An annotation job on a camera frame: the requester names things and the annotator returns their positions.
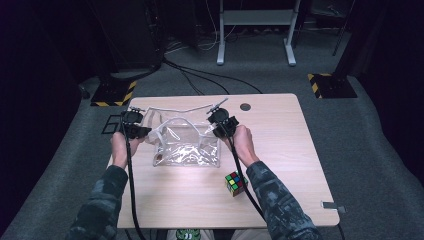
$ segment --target wooden table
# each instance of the wooden table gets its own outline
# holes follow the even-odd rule
[[[130,106],[187,110],[221,105],[248,126],[257,155],[284,182],[317,226],[335,226],[338,213],[323,209],[333,202],[297,97],[293,94],[134,98]],[[240,105],[250,104],[249,111]],[[153,167],[154,146],[143,143],[133,157],[137,216],[141,228],[265,228],[245,193],[232,197],[224,177],[236,170],[222,144],[221,166]],[[252,195],[255,195],[249,184]],[[119,228],[134,228],[129,184],[123,195]]]

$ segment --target round hole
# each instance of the round hole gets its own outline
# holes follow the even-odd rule
[[[248,104],[248,103],[243,103],[243,104],[240,105],[240,109],[243,110],[243,111],[249,111],[250,108],[251,108],[250,104]]]

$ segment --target metal stand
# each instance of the metal stand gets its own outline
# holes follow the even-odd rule
[[[292,38],[299,12],[300,0],[296,0],[293,9],[288,10],[231,10],[224,11],[224,0],[220,0],[219,6],[219,50],[216,63],[224,64],[226,25],[290,25],[287,38],[284,39],[287,60],[289,66],[296,66],[292,48]]]

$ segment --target yellow black hazard tape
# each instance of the yellow black hazard tape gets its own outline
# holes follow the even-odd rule
[[[322,94],[321,94],[321,92],[319,90],[318,84],[317,84],[317,82],[314,79],[316,76],[331,76],[331,74],[328,74],[328,73],[323,73],[323,74],[308,74],[308,79],[309,79],[309,82],[311,83],[312,91],[314,92],[315,97],[316,98],[323,98],[322,97]]]
[[[124,106],[126,105],[129,100],[131,99],[132,93],[134,91],[136,81],[133,81],[128,86],[128,91],[125,93],[125,95],[122,96],[121,99],[117,101],[108,101],[107,99],[103,101],[92,101],[91,106],[97,106],[97,107],[111,107],[111,106]]]

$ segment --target rubik's cube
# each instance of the rubik's cube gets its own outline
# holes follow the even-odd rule
[[[249,183],[246,178],[244,178],[244,182],[246,183],[246,186]],[[233,197],[244,192],[243,184],[237,171],[225,176],[225,184],[227,185],[228,191],[231,192]]]

